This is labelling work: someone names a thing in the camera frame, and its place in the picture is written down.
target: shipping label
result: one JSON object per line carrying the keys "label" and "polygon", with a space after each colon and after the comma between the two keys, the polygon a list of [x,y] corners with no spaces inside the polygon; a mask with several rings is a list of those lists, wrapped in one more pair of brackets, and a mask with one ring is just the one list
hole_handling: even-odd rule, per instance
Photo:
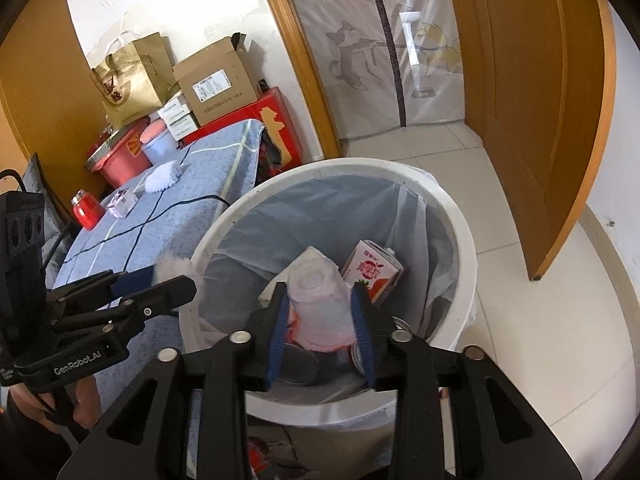
{"label": "shipping label", "polygon": [[215,74],[211,74],[193,85],[193,91],[196,92],[201,103],[229,88],[231,88],[231,81],[229,81],[224,70],[218,70]]}

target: tile floor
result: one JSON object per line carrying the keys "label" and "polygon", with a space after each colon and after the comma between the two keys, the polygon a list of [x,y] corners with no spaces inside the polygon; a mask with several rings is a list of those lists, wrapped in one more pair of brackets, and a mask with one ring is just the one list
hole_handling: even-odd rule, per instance
{"label": "tile floor", "polygon": [[[481,139],[463,123],[401,128],[348,146],[432,173],[469,224],[478,252],[477,344],[549,424],[592,480],[636,416],[636,371],[614,289],[580,225],[537,283],[527,279],[507,201]],[[453,466],[450,446],[447,467]]]}

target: red candle jar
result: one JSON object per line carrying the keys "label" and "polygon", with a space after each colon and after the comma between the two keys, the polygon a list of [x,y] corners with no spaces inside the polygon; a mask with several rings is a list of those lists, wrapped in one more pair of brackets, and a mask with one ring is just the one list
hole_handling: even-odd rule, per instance
{"label": "red candle jar", "polygon": [[72,198],[71,205],[74,207],[76,218],[88,231],[96,227],[100,218],[106,213],[98,199],[84,189],[78,191],[76,196]]}

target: wooden door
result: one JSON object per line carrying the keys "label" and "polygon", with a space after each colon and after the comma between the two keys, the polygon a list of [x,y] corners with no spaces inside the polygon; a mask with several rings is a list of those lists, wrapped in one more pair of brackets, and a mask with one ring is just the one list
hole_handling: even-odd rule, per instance
{"label": "wooden door", "polygon": [[586,202],[609,132],[615,45],[605,0],[453,0],[466,122],[482,136],[539,279]]}
{"label": "wooden door", "polygon": [[[0,146],[2,146],[0,150],[0,171],[15,170],[23,174],[27,168],[27,159],[17,140],[15,140],[14,132],[9,126],[2,103],[0,103]],[[0,180],[0,193],[14,189],[18,189],[18,183],[14,179],[7,177]]]}
{"label": "wooden door", "polygon": [[101,193],[104,179],[84,164],[105,113],[66,0],[30,0],[21,12],[0,46],[0,100],[17,145],[38,153],[67,208],[81,188]]}

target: gift bag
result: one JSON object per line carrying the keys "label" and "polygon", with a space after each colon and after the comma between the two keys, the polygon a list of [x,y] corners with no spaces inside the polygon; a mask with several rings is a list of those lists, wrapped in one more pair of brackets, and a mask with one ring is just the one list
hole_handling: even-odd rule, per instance
{"label": "gift bag", "polygon": [[167,102],[175,83],[174,69],[159,33],[124,44],[106,54],[93,69],[94,82],[102,93],[102,104],[110,123],[118,129],[158,110]]}

